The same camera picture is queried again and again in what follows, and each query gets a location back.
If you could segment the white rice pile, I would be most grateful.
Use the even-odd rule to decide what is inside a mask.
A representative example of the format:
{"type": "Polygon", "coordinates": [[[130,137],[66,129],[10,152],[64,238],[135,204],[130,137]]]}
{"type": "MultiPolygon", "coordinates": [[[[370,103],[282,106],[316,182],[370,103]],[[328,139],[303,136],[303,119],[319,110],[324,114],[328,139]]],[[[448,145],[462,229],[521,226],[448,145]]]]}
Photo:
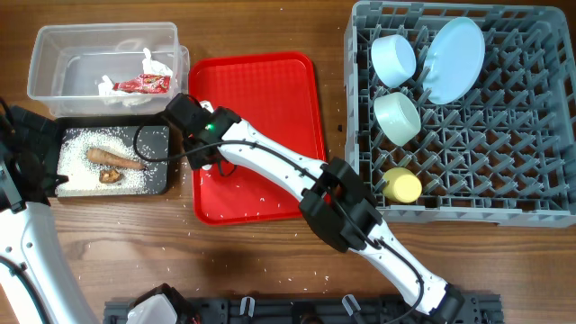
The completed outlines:
{"type": "Polygon", "coordinates": [[[65,130],[58,157],[57,173],[68,181],[55,190],[58,198],[80,196],[111,196],[162,194],[167,189],[166,162],[149,163],[133,150],[135,126],[70,128],[65,130]],[[138,161],[144,170],[104,166],[90,162],[89,149],[102,149],[116,156],[138,161]],[[102,184],[100,171],[115,168],[122,179],[114,184],[102,184]]]}

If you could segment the brown root vegetable piece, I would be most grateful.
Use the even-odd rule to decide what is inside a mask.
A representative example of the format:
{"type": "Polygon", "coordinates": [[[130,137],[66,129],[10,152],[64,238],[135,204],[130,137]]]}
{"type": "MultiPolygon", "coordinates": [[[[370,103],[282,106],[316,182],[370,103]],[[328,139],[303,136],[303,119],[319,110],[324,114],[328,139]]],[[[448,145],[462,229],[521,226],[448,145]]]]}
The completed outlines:
{"type": "Polygon", "coordinates": [[[138,161],[119,157],[99,148],[90,148],[86,152],[86,157],[90,162],[109,167],[120,167],[136,170],[144,170],[146,168],[138,161]]]}

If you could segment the red snack wrapper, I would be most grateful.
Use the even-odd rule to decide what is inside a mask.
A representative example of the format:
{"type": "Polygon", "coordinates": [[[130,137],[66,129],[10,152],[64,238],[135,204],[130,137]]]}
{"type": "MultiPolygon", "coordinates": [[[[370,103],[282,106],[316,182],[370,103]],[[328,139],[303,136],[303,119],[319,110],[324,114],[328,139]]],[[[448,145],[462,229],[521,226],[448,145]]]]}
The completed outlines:
{"type": "Polygon", "coordinates": [[[170,87],[170,80],[170,76],[140,74],[129,81],[115,83],[112,89],[125,93],[165,94],[170,87]]]}

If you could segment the brown food scrap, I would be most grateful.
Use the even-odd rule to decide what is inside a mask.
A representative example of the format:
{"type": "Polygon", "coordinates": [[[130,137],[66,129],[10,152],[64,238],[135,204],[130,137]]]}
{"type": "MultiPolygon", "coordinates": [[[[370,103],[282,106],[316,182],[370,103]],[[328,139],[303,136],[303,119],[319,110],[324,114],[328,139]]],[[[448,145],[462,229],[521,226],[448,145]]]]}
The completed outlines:
{"type": "Polygon", "coordinates": [[[122,179],[122,173],[115,168],[104,169],[100,171],[99,181],[102,184],[114,184],[122,179]]]}

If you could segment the red plastic tray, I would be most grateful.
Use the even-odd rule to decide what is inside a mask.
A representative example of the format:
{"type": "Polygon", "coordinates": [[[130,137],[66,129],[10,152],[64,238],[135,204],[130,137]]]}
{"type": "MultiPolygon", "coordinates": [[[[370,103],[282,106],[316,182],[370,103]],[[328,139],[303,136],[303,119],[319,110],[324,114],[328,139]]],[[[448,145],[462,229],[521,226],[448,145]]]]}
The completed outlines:
{"type": "MultiPolygon", "coordinates": [[[[312,61],[300,52],[207,58],[188,75],[199,100],[230,108],[258,131],[309,158],[326,156],[312,61]]],[[[193,171],[193,210],[208,225],[300,217],[281,187],[229,163],[193,171]]]]}

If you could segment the pale green bowl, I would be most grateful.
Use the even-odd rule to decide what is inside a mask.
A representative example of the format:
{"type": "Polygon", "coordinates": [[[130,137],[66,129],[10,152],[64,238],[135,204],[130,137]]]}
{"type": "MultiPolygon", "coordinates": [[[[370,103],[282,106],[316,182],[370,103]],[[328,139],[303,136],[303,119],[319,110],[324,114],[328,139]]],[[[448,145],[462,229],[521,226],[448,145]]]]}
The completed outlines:
{"type": "Polygon", "coordinates": [[[404,146],[421,129],[419,112],[403,93],[391,93],[373,102],[375,118],[384,135],[396,146],[404,146]]]}

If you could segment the pale blue bowl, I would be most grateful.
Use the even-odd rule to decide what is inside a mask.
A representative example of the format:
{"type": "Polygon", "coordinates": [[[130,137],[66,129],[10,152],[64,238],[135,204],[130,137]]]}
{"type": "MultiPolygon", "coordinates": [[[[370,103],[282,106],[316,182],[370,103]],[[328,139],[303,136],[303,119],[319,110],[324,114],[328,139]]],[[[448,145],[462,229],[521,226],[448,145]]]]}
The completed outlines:
{"type": "Polygon", "coordinates": [[[398,34],[376,39],[371,58],[376,75],[388,87],[400,86],[412,78],[417,67],[413,48],[398,34]]]}

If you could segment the yellow plastic cup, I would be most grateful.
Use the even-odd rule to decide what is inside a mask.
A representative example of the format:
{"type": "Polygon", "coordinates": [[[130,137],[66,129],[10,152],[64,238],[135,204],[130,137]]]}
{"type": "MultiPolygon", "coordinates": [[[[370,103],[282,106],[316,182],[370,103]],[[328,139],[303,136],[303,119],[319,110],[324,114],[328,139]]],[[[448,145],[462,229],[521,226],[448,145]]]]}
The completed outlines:
{"type": "Polygon", "coordinates": [[[422,194],[422,184],[407,168],[395,167],[386,171],[382,179],[383,195],[398,203],[414,203],[422,194]]]}

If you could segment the large pale blue plate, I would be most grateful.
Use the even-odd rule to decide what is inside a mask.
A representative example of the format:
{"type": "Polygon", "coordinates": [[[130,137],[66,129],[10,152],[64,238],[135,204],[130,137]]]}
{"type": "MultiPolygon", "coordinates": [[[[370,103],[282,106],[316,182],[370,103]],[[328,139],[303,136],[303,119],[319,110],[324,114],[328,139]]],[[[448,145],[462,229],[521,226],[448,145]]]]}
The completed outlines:
{"type": "Polygon", "coordinates": [[[432,41],[424,67],[429,71],[422,83],[433,104],[460,99],[478,78],[485,56],[485,40],[478,25],[467,17],[448,22],[432,41]]]}

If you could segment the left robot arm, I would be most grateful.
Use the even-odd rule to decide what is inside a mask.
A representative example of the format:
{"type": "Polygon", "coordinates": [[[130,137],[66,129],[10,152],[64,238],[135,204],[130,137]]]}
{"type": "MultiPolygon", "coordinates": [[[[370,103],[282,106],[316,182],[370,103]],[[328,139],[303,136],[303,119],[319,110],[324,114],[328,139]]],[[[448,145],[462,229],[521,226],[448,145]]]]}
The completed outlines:
{"type": "Polygon", "coordinates": [[[59,244],[44,182],[51,175],[25,146],[1,102],[1,286],[20,323],[97,323],[59,244]]]}

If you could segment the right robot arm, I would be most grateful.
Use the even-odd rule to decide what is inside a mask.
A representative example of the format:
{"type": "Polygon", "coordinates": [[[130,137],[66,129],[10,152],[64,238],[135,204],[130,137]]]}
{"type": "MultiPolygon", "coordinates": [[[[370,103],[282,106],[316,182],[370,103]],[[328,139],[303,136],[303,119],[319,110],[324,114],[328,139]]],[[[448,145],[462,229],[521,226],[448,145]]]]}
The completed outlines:
{"type": "Polygon", "coordinates": [[[460,291],[427,270],[394,236],[376,199],[343,159],[326,163],[274,142],[232,110],[201,106],[157,113],[183,136],[184,157],[199,168],[226,160],[292,195],[310,229],[327,245],[366,259],[431,323],[452,323],[464,306],[460,291]]]}

